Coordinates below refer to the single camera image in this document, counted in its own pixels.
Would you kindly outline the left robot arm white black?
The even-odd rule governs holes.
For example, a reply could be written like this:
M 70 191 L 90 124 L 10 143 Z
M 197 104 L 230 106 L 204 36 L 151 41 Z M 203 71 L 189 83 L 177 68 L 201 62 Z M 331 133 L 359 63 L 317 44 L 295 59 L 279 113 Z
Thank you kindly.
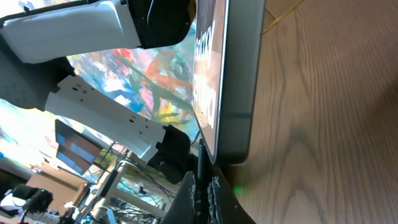
M 177 184 L 190 170 L 189 137 L 146 118 L 88 81 L 112 50 L 181 43 L 195 1 L 70 1 L 1 18 L 1 99 L 77 121 L 130 149 Z

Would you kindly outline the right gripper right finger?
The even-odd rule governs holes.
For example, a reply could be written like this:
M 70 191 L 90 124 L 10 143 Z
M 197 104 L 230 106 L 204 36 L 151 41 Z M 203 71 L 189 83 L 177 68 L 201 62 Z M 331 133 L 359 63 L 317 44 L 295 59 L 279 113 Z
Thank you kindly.
M 240 205 L 218 167 L 213 168 L 207 193 L 211 224 L 256 224 Z

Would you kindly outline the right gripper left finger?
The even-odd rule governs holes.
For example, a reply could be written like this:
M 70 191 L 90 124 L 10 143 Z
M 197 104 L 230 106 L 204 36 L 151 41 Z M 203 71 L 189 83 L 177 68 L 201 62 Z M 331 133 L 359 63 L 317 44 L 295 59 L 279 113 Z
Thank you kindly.
M 195 175 L 188 171 L 161 224 L 192 224 L 195 217 Z

